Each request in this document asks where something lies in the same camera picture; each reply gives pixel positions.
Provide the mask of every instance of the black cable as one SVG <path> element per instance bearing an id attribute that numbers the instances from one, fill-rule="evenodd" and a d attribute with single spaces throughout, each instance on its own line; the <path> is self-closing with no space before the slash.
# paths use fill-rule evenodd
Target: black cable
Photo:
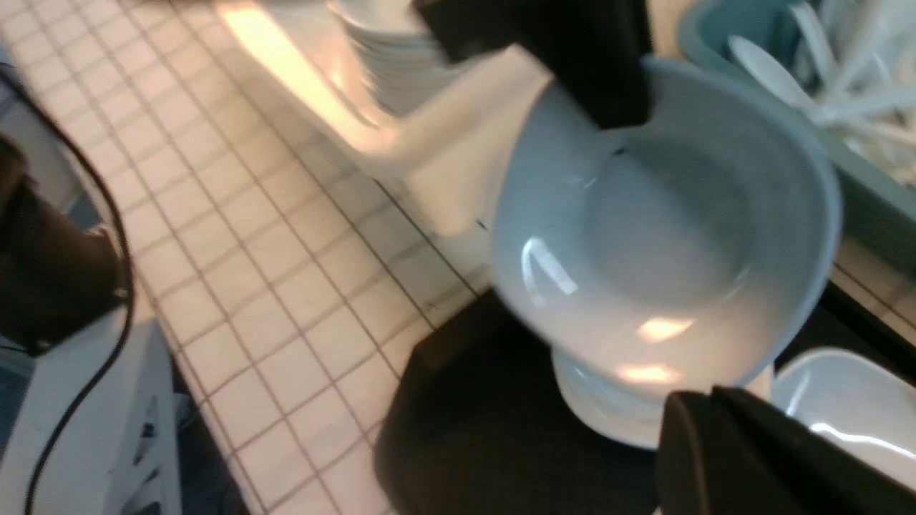
<path id="1" fill-rule="evenodd" d="M 20 352 L 22 354 L 28 354 L 28 351 L 26 349 L 21 349 L 19 347 L 11 347 L 7 345 L 0 345 L 0 350 L 8 350 L 10 352 Z"/>
<path id="2" fill-rule="evenodd" d="M 0 81 L 13 92 L 23 104 L 25 104 L 28 109 L 37 116 L 47 128 L 57 137 L 60 141 L 67 146 L 67 149 L 73 154 L 73 157 L 80 162 L 80 165 L 83 167 L 85 172 L 89 175 L 90 179 L 98 188 L 99 193 L 102 195 L 105 203 L 108 204 L 108 209 L 111 213 L 111 223 L 114 228 L 114 234 L 117 238 L 117 243 L 121 247 L 121 263 L 124 266 L 123 278 L 125 281 L 125 304 L 126 304 L 126 315 L 124 328 L 121 330 L 121 335 L 117 339 L 117 343 L 114 344 L 114 348 L 108 357 L 105 359 L 104 363 L 95 371 L 95 374 L 86 382 L 86 385 L 76 394 L 76 397 L 73 398 L 73 401 L 70 403 L 70 406 L 67 407 L 67 410 L 63 413 L 63 416 L 60 417 L 57 425 L 54 426 L 54 431 L 51 432 L 51 436 L 48 441 L 45 443 L 44 448 L 41 450 L 41 455 L 38 457 L 38 461 L 35 463 L 35 468 L 32 470 L 32 475 L 28 481 L 28 490 L 26 493 L 26 503 L 24 507 L 25 515 L 32 515 L 35 508 L 35 496 L 38 492 L 38 482 L 41 479 L 41 473 L 45 469 L 45 465 L 48 462 L 48 458 L 51 455 L 51 452 L 54 451 L 54 446 L 57 444 L 60 439 L 60 435 L 63 433 L 64 428 L 67 426 L 67 423 L 70 422 L 70 419 L 73 417 L 73 413 L 79 409 L 82 402 L 89 396 L 93 391 L 95 386 L 99 384 L 99 381 L 102 380 L 105 373 L 111 369 L 115 364 L 115 360 L 121 355 L 121 351 L 124 350 L 124 347 L 127 343 L 127 338 L 130 336 L 130 329 L 132 322 L 134 320 L 134 310 L 136 304 L 136 291 L 134 289 L 134 270 L 131 267 L 130 262 L 130 247 L 127 244 L 127 231 L 124 228 L 124 221 L 121 219 L 121 214 L 118 212 L 117 204 L 115 203 L 115 198 L 108 190 L 108 187 L 105 186 L 105 182 L 102 179 L 102 176 L 99 174 L 98 170 L 93 167 L 92 163 L 82 154 L 76 144 L 67 137 L 66 134 L 60 129 L 60 127 L 48 116 L 41 107 L 35 104 L 31 96 L 26 92 L 19 82 L 11 77 L 8 73 L 10 68 L 0 67 Z"/>

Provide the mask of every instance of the white dish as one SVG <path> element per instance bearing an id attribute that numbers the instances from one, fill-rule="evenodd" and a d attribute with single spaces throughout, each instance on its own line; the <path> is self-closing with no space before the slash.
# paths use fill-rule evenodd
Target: white dish
<path id="1" fill-rule="evenodd" d="M 647 60 L 653 116 L 598 131 L 534 104 L 493 228 L 496 290 L 547 342 L 642 402 L 743 386 L 811 312 L 840 192 L 811 132 L 750 88 Z"/>
<path id="2" fill-rule="evenodd" d="M 622 444 L 643 449 L 659 447 L 662 406 L 634 398 L 555 348 L 551 356 L 563 401 L 580 421 Z M 768 400 L 772 377 L 773 369 L 768 367 L 747 385 L 747 390 Z"/>
<path id="3" fill-rule="evenodd" d="M 916 389 L 840 349 L 813 350 L 773 381 L 774 406 L 916 490 Z"/>
<path id="4" fill-rule="evenodd" d="M 328 8 L 367 38 L 397 41 L 429 33 L 410 0 L 328 0 Z"/>

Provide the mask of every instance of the teal container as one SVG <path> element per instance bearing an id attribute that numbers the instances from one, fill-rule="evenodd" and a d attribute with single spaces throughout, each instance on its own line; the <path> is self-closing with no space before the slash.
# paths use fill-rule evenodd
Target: teal container
<path id="1" fill-rule="evenodd" d="M 681 20 L 681 52 L 702 68 L 752 81 L 728 59 L 728 37 L 747 38 L 788 65 L 800 35 L 786 7 L 796 3 L 701 0 Z M 817 135 L 834 163 L 845 199 L 845 232 L 898 268 L 916 269 L 916 192 L 895 182 L 840 138 L 793 114 Z"/>

